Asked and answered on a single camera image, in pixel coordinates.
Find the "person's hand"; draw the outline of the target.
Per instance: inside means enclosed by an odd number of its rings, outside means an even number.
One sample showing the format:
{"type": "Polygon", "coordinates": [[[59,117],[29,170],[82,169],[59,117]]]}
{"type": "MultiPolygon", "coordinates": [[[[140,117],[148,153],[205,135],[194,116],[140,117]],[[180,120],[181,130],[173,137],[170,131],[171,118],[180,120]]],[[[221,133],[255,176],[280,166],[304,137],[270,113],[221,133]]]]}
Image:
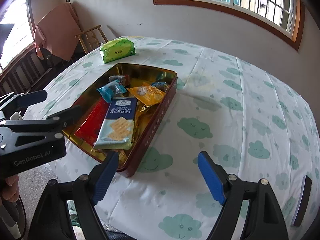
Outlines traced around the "person's hand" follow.
{"type": "Polygon", "coordinates": [[[1,190],[1,198],[11,203],[16,202],[19,199],[19,176],[16,174],[5,178],[5,187],[1,190]]]}

